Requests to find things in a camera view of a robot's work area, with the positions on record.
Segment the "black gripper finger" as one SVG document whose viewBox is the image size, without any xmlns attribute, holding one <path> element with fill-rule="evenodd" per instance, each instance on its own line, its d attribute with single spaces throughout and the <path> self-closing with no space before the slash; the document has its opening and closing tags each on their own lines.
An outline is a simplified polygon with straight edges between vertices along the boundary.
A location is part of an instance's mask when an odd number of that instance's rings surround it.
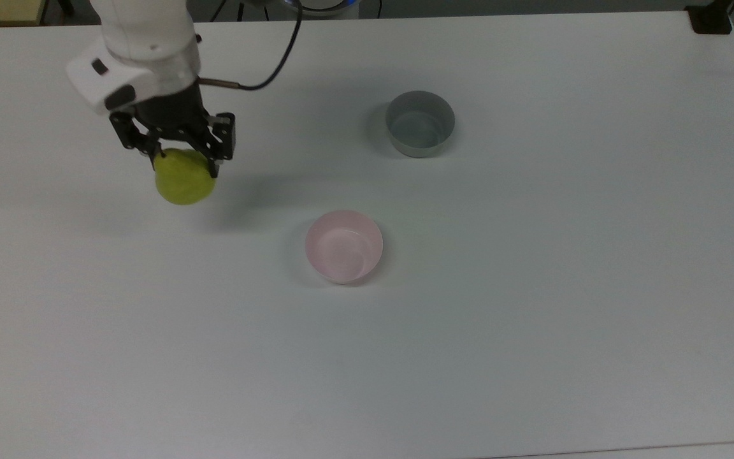
<svg viewBox="0 0 734 459">
<path fill-rule="evenodd" d="M 236 116 L 230 112 L 206 113 L 205 128 L 198 136 L 198 151 L 207 160 L 210 177 L 216 179 L 224 161 L 233 159 L 236 149 Z"/>
<path fill-rule="evenodd" d="M 147 132 L 141 133 L 134 116 L 122 111 L 110 113 L 110 123 L 123 147 L 139 151 L 155 171 L 155 160 L 161 155 L 163 128 L 147 127 Z"/>
</svg>

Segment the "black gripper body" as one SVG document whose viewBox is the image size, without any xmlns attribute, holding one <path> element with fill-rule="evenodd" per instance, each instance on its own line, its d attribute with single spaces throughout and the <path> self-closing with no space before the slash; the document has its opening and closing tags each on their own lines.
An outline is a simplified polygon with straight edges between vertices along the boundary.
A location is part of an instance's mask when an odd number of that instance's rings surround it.
<svg viewBox="0 0 734 459">
<path fill-rule="evenodd" d="M 210 148 L 208 112 L 197 82 L 176 93 L 141 101 L 133 110 L 151 133 L 163 139 L 185 142 L 193 149 Z"/>
</svg>

